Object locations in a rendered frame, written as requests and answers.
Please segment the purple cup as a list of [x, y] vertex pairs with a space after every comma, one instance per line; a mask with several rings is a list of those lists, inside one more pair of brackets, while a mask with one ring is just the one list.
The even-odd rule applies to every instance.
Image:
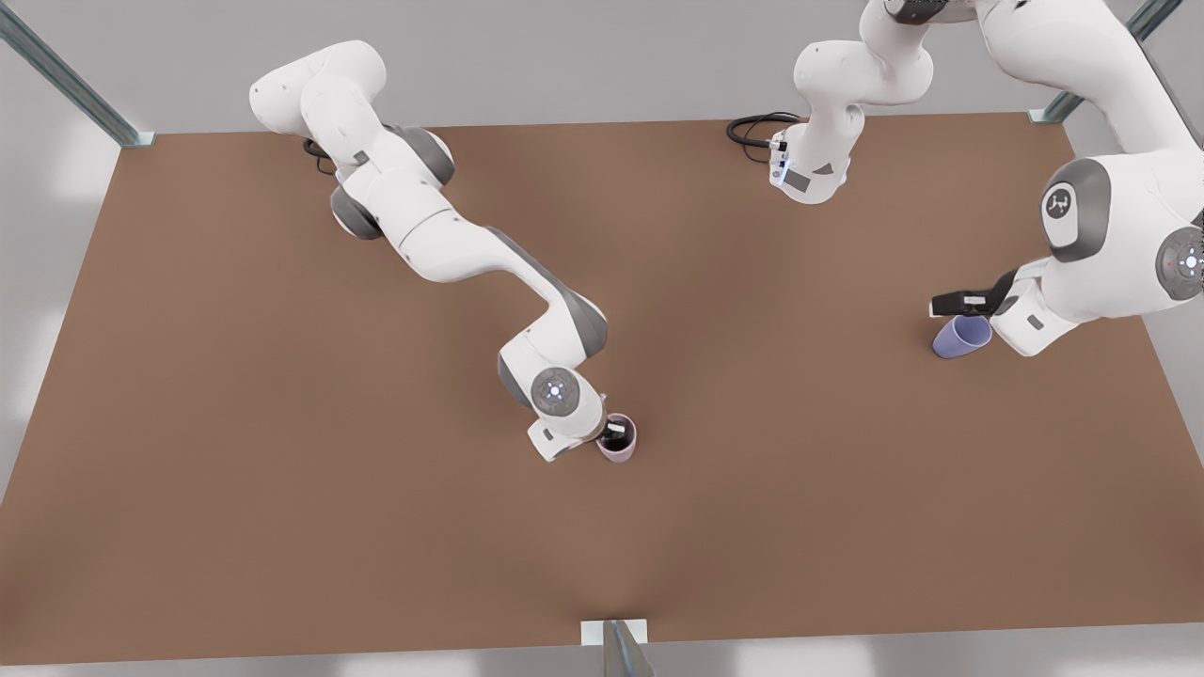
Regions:
[[938, 331], [932, 351], [942, 359], [955, 359], [980, 351], [990, 338], [993, 338], [993, 330], [988, 317], [958, 314]]

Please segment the silver frame post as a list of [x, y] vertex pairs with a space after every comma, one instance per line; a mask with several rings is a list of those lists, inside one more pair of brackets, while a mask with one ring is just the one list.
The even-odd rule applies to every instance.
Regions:
[[643, 650], [647, 620], [589, 620], [579, 626], [582, 646], [602, 648], [603, 677], [657, 677]]
[[20, 55], [35, 72], [55, 87], [87, 118], [107, 133], [122, 149], [147, 149], [157, 134], [141, 133], [129, 123], [102, 95], [88, 86], [39, 34], [17, 16], [8, 2], [0, 0], [0, 39]]
[[1041, 55], [1035, 64], [1050, 66], [1049, 76], [1041, 73], [1038, 82], [1050, 88], [1060, 88], [1045, 107], [1029, 110], [1033, 124], [1061, 124], [1081, 102], [1100, 106], [1104, 99], [1119, 92], [1126, 78], [1134, 81], [1144, 54], [1144, 39], [1152, 35], [1185, 0], [1141, 0], [1139, 8], [1115, 19], [1105, 6], [1093, 8], [1087, 0], [1066, 0], [1066, 8], [1075, 8], [1075, 14], [1062, 12], [1054, 24], [1041, 27], [1038, 39], [1041, 47], [1051, 47], [1051, 55]]

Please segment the pink cup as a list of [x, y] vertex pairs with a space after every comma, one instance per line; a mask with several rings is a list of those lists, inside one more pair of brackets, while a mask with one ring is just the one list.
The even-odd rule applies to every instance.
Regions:
[[606, 423], [594, 442], [610, 459], [610, 463], [626, 463], [635, 453], [638, 441], [635, 420], [621, 413], [608, 413]]

